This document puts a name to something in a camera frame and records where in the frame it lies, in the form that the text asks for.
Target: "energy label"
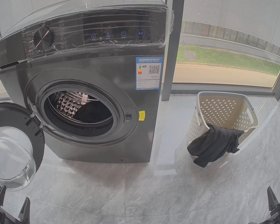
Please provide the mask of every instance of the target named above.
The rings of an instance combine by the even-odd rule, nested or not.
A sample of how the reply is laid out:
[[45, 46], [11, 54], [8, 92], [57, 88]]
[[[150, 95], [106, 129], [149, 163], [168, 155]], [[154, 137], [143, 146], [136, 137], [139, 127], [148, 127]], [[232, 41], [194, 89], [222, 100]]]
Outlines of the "energy label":
[[158, 90], [163, 57], [136, 57], [136, 90]]

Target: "building wall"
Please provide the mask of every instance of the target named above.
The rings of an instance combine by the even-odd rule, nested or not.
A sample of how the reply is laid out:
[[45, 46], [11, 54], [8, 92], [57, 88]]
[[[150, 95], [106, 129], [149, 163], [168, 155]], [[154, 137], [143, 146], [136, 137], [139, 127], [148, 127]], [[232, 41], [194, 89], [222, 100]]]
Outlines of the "building wall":
[[[280, 0], [185, 0], [183, 20], [181, 42], [241, 51], [280, 63]], [[194, 22], [192, 32], [189, 22]], [[217, 27], [219, 35], [202, 35], [203, 26], [208, 25], [209, 29]], [[239, 42], [237, 35], [247, 36], [247, 42]]]

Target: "washing machine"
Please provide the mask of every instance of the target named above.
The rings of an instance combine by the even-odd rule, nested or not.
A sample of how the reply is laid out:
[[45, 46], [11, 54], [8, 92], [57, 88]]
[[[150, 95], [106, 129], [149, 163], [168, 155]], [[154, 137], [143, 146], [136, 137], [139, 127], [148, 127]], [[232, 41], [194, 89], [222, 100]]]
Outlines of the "washing machine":
[[161, 0], [69, 0], [0, 39], [13, 102], [0, 103], [0, 186], [27, 185], [45, 144], [61, 159], [150, 161], [167, 13]]

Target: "play pause button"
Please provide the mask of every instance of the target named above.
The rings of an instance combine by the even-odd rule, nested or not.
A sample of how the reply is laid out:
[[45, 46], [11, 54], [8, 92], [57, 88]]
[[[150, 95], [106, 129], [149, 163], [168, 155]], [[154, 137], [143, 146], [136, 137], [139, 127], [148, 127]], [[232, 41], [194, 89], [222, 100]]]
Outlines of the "play pause button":
[[145, 31], [144, 31], [143, 29], [139, 29], [139, 30], [137, 31], [137, 36], [138, 36], [138, 37], [144, 37], [144, 35], [145, 35]]

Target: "washing machine door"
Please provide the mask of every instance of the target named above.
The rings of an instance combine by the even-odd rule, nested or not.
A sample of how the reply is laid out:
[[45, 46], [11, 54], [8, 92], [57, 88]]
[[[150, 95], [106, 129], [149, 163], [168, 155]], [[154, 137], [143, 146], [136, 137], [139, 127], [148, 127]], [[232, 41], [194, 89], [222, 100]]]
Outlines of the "washing machine door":
[[0, 187], [19, 191], [33, 180], [44, 156], [40, 125], [26, 108], [0, 103]]

